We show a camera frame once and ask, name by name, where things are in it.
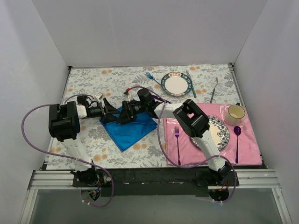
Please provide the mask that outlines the blue satin napkin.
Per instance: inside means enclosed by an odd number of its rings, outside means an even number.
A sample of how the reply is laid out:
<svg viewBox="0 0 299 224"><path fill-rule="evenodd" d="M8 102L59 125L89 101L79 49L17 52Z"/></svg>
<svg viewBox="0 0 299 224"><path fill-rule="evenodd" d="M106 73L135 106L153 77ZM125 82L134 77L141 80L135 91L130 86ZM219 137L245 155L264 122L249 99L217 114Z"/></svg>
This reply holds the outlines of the blue satin napkin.
<svg viewBox="0 0 299 224"><path fill-rule="evenodd" d="M122 152L133 146L157 127L157 123L145 112L138 114L135 121L123 125L116 124L115 122L105 124L102 120L100 122Z"/></svg>

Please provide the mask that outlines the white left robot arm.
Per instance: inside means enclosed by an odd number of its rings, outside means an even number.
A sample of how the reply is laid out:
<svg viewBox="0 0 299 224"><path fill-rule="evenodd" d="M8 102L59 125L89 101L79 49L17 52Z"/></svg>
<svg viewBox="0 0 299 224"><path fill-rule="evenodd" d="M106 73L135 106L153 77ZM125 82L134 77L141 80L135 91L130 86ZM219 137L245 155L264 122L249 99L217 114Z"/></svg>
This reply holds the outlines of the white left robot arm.
<svg viewBox="0 0 299 224"><path fill-rule="evenodd" d="M99 184L100 176L79 138L79 120L100 118L104 123L110 123L117 120L116 114L120 114L120 111L106 99L101 103L100 98L94 96L91 99L87 95L78 95L77 101L70 101L63 105L54 104L49 108L50 135L61 142L70 157L75 159L75 171L71 173L79 182L90 187Z"/></svg>

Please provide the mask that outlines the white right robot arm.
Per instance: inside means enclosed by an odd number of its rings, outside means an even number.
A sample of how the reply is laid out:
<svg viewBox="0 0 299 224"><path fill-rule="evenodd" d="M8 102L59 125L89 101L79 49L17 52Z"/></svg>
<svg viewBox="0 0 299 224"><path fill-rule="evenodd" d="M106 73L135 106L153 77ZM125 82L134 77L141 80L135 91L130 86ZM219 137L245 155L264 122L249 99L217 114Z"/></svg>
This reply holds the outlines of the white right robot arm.
<svg viewBox="0 0 299 224"><path fill-rule="evenodd" d="M163 149L160 125L157 125L158 142L166 159L173 166L184 169L195 168L207 163L212 182L219 186L228 183L230 175L233 175L236 182L236 173L231 162L221 155L212 138L208 116L193 100L187 99L181 104L170 104L154 91L141 86L139 88L138 101L124 100L122 102L122 110L116 120L117 124L130 123L136 120L137 114L143 112L151 118L158 119L158 122L164 118L176 119L185 134L197 142L206 159L189 166L182 166L179 162L172 161Z"/></svg>

